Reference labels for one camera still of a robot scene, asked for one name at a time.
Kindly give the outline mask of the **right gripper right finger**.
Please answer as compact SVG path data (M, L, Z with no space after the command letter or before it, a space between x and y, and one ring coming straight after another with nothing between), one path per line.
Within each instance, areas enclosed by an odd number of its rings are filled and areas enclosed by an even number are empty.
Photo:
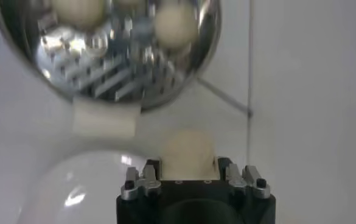
M234 191L251 194L258 199L271 197L271 187L262 178L256 166L245 166L242 170L227 157L218 157L220 179L226 181Z

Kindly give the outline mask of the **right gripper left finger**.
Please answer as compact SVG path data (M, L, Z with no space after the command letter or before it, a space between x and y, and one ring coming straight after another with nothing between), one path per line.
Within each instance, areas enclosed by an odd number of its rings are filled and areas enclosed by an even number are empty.
M129 167L125 174L125 183L120 189L124 201L133 201L140 194L146 197L157 197L161 193L161 160L148 159L142 175L135 167Z

